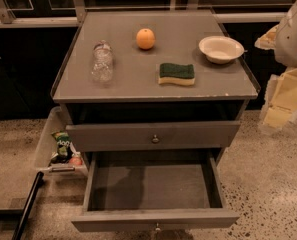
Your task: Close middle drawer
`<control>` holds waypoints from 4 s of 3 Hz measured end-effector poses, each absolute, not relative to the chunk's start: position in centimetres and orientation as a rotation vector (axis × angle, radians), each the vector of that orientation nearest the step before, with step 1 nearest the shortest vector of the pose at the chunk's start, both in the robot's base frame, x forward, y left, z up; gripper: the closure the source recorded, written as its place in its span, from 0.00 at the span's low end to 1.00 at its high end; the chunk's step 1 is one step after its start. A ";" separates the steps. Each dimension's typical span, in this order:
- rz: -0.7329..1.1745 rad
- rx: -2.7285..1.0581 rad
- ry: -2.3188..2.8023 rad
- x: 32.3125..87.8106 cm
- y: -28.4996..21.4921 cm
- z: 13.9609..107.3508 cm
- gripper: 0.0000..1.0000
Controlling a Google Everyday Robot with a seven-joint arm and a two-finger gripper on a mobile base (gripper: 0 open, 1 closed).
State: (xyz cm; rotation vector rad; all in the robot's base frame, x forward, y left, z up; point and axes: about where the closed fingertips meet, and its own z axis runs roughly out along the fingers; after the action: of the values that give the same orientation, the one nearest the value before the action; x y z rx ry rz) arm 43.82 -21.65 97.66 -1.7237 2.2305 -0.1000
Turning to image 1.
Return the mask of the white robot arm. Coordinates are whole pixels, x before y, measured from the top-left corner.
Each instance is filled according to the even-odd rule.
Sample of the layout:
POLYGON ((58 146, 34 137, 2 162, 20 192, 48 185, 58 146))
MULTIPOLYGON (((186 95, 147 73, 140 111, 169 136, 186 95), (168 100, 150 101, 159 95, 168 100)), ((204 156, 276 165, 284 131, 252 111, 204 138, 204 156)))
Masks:
POLYGON ((260 113, 259 129, 274 134, 297 119, 297 1, 278 25, 256 40, 255 46, 273 50, 275 60, 286 67, 280 76, 270 77, 260 113))

